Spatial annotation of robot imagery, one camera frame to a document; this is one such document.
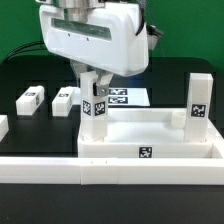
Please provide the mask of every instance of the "green wall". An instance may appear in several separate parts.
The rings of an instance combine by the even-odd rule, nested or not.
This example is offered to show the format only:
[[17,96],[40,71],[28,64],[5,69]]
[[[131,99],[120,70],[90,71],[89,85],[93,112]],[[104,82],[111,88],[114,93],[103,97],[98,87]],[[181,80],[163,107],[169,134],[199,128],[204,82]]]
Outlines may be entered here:
[[[161,44],[166,57],[203,58],[224,71],[224,0],[149,3],[155,24],[165,32]],[[20,45],[42,39],[38,8],[34,0],[0,1],[0,59]],[[163,56],[159,45],[152,55]]]
[[[151,0],[167,57],[198,57],[224,71],[223,0]],[[153,56],[162,56],[157,47]]]

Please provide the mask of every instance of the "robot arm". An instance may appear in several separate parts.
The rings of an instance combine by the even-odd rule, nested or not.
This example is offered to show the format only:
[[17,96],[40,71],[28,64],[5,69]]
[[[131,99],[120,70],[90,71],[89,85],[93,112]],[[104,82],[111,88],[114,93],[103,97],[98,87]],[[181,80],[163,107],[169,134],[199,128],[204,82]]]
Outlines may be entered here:
[[146,24],[138,4],[98,0],[39,0],[50,52],[121,76],[148,66]]

